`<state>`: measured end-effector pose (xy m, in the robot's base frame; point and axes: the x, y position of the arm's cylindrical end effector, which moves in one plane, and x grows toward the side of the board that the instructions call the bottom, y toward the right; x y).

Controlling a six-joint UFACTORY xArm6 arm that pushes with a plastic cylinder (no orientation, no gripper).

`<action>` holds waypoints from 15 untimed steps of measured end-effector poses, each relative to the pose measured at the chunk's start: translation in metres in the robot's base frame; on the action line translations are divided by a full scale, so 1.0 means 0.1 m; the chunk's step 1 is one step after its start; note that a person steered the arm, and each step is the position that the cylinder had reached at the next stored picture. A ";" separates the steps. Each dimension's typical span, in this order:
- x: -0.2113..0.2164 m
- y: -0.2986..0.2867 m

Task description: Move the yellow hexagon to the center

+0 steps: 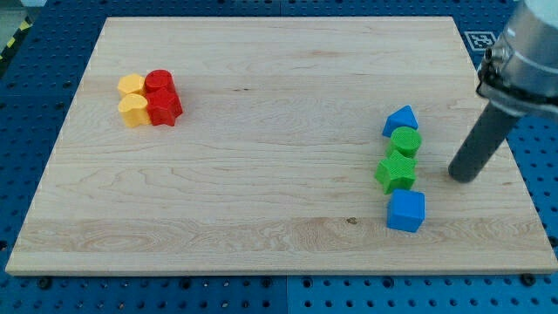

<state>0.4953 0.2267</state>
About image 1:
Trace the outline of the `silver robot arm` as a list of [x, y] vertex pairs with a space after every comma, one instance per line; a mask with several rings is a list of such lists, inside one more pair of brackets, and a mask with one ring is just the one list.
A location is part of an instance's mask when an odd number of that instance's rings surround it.
[[518, 2], [477, 74], [477, 93], [505, 113], [557, 120], [557, 0]]

